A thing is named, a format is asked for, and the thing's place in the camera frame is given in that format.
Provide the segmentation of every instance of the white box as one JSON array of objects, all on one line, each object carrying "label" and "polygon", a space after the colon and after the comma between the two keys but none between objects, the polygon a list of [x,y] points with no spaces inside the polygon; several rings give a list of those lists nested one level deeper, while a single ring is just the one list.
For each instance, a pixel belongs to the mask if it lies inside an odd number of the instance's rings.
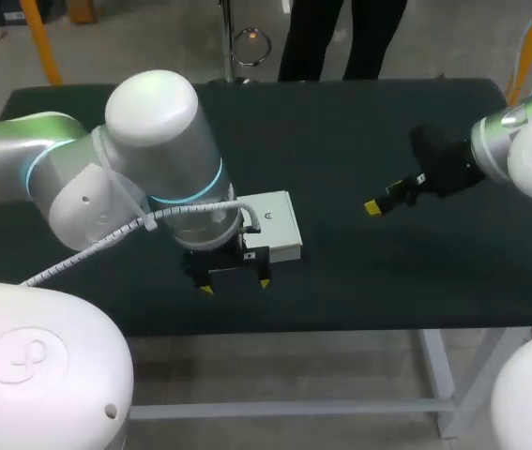
[{"label": "white box", "polygon": [[[288,192],[279,190],[238,199],[250,203],[255,208],[262,226],[262,232],[259,234],[245,234],[247,248],[269,246],[271,263],[301,258],[303,241]],[[249,214],[244,210],[242,214],[245,219],[244,226],[251,225]]]}]

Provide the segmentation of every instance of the white spiral cable wrap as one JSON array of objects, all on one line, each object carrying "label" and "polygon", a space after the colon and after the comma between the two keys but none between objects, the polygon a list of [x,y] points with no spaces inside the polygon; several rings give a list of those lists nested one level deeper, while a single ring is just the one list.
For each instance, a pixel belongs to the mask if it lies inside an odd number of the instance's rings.
[{"label": "white spiral cable wrap", "polygon": [[[173,208],[162,209],[154,213],[150,213],[147,216],[151,219],[159,220],[161,218],[167,218],[169,216],[179,216],[181,214],[195,214],[195,213],[211,213],[214,211],[222,211],[227,209],[244,209],[249,213],[251,217],[251,226],[257,232],[261,231],[261,224],[259,217],[255,212],[255,209],[246,202],[231,201],[231,202],[218,202],[218,203],[209,203],[209,204],[193,204],[188,206],[176,206]],[[107,247],[110,247],[116,241],[122,239],[128,234],[132,233],[134,230],[143,225],[143,220],[139,217],[133,220],[128,225],[124,225],[120,229],[112,232],[108,236],[104,237],[97,243],[93,244],[91,247],[76,253],[75,255],[67,258],[66,260],[49,267],[47,270],[40,272],[39,274],[27,279],[23,283],[20,283],[20,286],[34,287],[39,285],[42,281],[49,279],[50,277],[63,272],[66,269],[69,269],[71,266],[79,263],[80,261],[85,260],[86,258],[94,255],[98,251],[101,251]]]}]

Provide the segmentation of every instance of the black pants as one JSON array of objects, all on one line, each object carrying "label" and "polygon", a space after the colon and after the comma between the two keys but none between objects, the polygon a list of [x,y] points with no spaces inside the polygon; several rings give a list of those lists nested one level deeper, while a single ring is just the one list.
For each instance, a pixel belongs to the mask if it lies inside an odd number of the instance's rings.
[{"label": "black pants", "polygon": [[[343,0],[295,0],[280,82],[318,81]],[[344,80],[375,80],[407,0],[352,0],[353,45]]]}]

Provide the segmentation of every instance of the gray floor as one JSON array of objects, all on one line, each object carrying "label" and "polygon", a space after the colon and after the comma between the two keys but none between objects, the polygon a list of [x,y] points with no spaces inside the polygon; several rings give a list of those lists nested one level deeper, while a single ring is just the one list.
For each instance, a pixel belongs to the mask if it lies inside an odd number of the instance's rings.
[{"label": "gray floor", "polygon": [[[288,26],[283,0],[233,0],[236,24],[259,26],[274,50],[239,73],[274,81]],[[122,0],[97,25],[48,26],[66,83],[118,83],[150,68],[194,82],[223,76],[217,0]],[[488,77],[504,88],[532,0],[410,0],[388,51],[387,78]],[[338,79],[350,49],[342,12],[324,79]],[[0,111],[16,88],[45,84],[25,27],[0,41]],[[532,76],[528,85],[532,85]],[[446,333],[459,378],[479,330]],[[429,395],[412,332],[308,333],[135,340],[137,404]],[[129,450],[251,448],[495,450],[484,412],[461,439],[441,442],[431,416],[335,416],[133,423]]]}]

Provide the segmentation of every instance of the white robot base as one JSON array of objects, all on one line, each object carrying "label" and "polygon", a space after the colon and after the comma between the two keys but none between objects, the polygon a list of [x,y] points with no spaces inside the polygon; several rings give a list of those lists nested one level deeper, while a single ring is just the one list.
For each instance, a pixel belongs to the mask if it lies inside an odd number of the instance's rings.
[{"label": "white robot base", "polygon": [[0,449],[120,450],[134,376],[97,307],[0,283]]}]

